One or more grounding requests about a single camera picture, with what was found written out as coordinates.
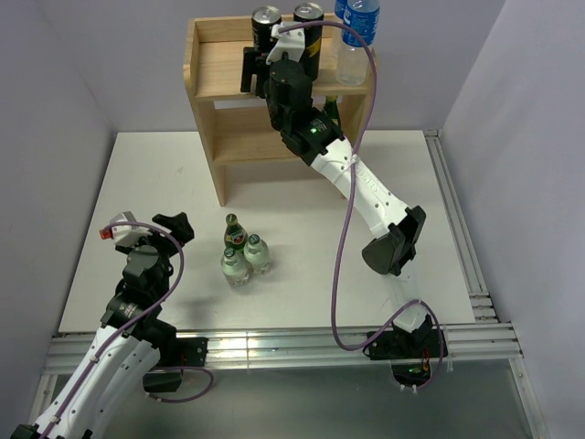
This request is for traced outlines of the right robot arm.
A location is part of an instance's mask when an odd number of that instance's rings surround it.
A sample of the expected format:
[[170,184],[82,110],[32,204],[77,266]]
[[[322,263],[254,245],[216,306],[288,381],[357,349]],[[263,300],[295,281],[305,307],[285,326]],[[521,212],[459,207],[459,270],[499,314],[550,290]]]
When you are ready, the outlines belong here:
[[314,107],[313,81],[301,63],[287,57],[267,63],[266,58],[255,48],[243,49],[240,90],[249,92],[255,81],[271,127],[287,149],[354,201],[351,210],[360,214],[373,236],[362,250],[367,266],[382,275],[401,276],[416,255],[425,211],[409,207],[389,191],[353,153],[333,119]]

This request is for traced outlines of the green bottle yellow label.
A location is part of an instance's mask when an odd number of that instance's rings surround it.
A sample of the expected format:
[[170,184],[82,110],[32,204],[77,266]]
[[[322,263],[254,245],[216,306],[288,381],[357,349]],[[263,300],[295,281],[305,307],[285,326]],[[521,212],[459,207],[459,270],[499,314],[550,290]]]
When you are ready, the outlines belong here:
[[336,95],[325,97],[323,111],[338,127],[341,127],[341,118],[337,106]]

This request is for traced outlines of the black can yellow label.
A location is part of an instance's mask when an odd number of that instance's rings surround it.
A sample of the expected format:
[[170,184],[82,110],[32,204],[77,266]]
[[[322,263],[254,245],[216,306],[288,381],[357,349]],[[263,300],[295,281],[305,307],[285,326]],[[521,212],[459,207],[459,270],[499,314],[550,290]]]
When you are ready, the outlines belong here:
[[[322,21],[324,10],[317,3],[304,2],[294,8],[293,17],[295,22],[302,23]],[[319,73],[323,28],[320,26],[305,27],[303,32],[305,49],[300,63],[303,65],[304,73],[311,80],[316,80]]]

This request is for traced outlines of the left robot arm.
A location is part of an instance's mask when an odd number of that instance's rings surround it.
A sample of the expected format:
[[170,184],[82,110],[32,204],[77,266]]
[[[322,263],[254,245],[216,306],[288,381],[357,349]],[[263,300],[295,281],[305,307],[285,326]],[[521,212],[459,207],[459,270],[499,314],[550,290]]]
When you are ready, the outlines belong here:
[[176,329],[157,317],[185,270],[171,259],[183,258],[184,246],[195,237],[186,213],[157,214],[143,223],[125,211],[100,236],[125,255],[122,278],[63,394],[32,424],[18,425],[15,438],[96,437],[94,424],[106,414],[101,407],[106,391],[120,392],[123,379],[140,379],[177,356]]

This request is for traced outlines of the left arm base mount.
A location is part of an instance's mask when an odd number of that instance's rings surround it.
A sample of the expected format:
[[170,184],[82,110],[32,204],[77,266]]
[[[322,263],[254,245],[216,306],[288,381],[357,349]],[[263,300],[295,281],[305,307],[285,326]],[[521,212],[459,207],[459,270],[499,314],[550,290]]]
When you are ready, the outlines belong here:
[[200,372],[206,363],[206,337],[179,337],[162,350],[161,359],[143,377],[148,393],[175,393],[188,372]]

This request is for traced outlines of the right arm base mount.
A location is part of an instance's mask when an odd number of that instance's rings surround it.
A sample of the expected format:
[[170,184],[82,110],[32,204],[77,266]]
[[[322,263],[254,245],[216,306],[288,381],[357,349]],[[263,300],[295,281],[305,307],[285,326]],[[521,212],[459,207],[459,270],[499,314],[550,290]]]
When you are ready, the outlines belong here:
[[432,330],[419,344],[411,334],[398,330],[385,331],[372,343],[362,348],[362,353],[372,361],[402,361],[392,364],[394,380],[405,387],[426,384],[432,377],[432,359],[445,359],[448,355],[443,333]]

